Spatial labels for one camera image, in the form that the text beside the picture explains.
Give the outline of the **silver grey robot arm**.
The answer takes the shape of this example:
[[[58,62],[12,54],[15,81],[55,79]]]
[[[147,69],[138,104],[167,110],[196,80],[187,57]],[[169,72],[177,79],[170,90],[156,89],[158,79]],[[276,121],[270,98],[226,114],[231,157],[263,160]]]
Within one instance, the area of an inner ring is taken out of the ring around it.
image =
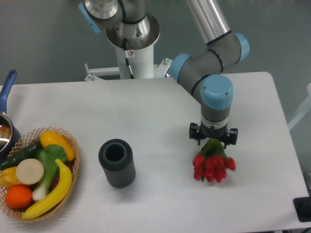
[[[154,44],[160,35],[157,19],[143,0],[84,0],[78,8],[96,33],[106,32],[115,47],[122,79],[170,75],[201,106],[201,123],[190,124],[189,137],[197,141],[216,138],[225,146],[236,144],[238,130],[227,127],[233,84],[223,71],[249,54],[249,43],[232,33],[215,0],[187,2],[207,49],[196,57],[180,54],[154,65]]]

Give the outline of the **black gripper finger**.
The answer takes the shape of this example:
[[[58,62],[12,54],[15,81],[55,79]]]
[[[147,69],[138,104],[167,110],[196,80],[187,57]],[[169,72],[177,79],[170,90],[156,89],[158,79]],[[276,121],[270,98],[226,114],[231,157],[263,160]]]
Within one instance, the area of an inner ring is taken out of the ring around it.
[[[204,140],[206,135],[201,126],[192,122],[189,127],[189,138],[197,141],[197,145],[201,145],[201,140]]]
[[[224,148],[226,149],[226,147],[229,145],[236,145],[237,139],[238,139],[237,128],[231,128],[230,130],[226,130],[225,134],[222,136]]]

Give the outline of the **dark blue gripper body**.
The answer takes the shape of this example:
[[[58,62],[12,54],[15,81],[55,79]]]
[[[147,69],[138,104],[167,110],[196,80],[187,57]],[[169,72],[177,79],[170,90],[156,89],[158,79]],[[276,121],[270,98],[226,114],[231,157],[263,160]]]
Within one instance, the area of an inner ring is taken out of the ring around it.
[[[214,139],[218,139],[220,141],[225,141],[226,137],[227,137],[227,124],[219,129],[216,129],[215,127],[207,127],[203,124],[201,124],[200,126],[200,130],[199,130],[199,139],[203,140],[206,138],[214,138]]]

